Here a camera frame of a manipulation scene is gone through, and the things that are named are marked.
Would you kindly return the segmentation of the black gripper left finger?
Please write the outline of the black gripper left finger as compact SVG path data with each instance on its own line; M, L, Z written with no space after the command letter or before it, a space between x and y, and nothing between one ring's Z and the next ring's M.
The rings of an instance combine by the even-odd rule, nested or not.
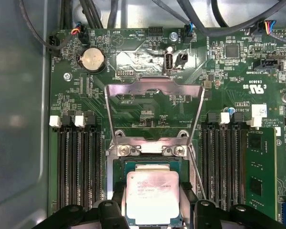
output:
M63 207L45 220L45 228L128 229L128 222L121 212L126 184L118 182L113 190L113 196L110 200L101 201L97 207L88 211L80 205Z

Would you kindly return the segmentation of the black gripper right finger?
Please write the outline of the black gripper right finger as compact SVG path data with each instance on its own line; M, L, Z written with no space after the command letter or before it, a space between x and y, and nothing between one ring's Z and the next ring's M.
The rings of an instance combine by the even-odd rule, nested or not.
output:
M280 223L247 205L225 211L199 200L188 182L180 183L180 214L188 229L279 229Z

